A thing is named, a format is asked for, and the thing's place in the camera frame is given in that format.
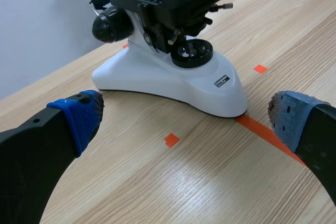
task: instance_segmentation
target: orange tape line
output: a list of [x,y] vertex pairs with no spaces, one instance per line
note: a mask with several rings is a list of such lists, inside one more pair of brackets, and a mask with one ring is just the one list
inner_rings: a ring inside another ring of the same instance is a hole
[[170,133],[166,138],[166,145],[171,148],[173,147],[180,139],[175,136],[173,133]]
[[277,138],[273,130],[271,130],[269,127],[264,126],[263,124],[259,123],[248,115],[242,115],[236,118],[236,121],[305,166],[301,159],[299,159],[297,155],[292,153],[289,148],[287,148],[287,146]]
[[262,65],[258,65],[253,70],[257,71],[258,73],[265,73],[267,68]]

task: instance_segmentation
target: wood grain surface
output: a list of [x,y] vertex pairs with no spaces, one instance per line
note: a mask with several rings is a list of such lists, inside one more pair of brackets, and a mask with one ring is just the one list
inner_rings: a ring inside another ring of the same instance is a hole
[[[200,37],[234,64],[247,114],[295,90],[336,105],[336,0],[223,0]],[[0,131],[53,100],[94,89],[91,73],[122,49],[104,45],[0,102]],[[261,64],[268,70],[253,69]],[[103,122],[64,173],[42,223],[336,223],[313,174],[231,119],[147,94],[103,92]],[[164,138],[180,138],[172,148]]]

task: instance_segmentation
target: blue gripper pad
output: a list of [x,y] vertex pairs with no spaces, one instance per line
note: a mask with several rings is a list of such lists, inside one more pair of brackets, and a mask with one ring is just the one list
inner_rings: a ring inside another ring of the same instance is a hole
[[294,91],[276,93],[268,106],[268,116],[276,136],[294,153],[310,111],[318,104],[328,104]]
[[[89,100],[77,100],[76,98],[80,99],[80,94],[89,94],[87,96]],[[91,136],[96,134],[102,121],[104,107],[102,95],[95,90],[82,91],[70,98],[51,102],[47,107],[63,111],[74,139],[77,157],[79,157],[91,141]]]

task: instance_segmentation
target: focus knob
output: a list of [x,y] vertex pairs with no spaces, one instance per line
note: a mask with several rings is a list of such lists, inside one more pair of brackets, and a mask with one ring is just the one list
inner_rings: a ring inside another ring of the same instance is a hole
[[116,42],[128,38],[134,31],[130,17],[124,9],[111,6],[97,16],[92,25],[93,36],[103,42]]

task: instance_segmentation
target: fine focus knob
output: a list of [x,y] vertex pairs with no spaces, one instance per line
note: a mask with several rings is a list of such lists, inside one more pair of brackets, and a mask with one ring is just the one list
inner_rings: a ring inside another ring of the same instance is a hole
[[184,41],[171,51],[173,63],[181,68],[200,67],[208,63],[212,56],[212,45],[202,39]]
[[116,42],[128,38],[134,31],[130,17],[124,9],[111,6],[97,16],[92,34],[103,42]]

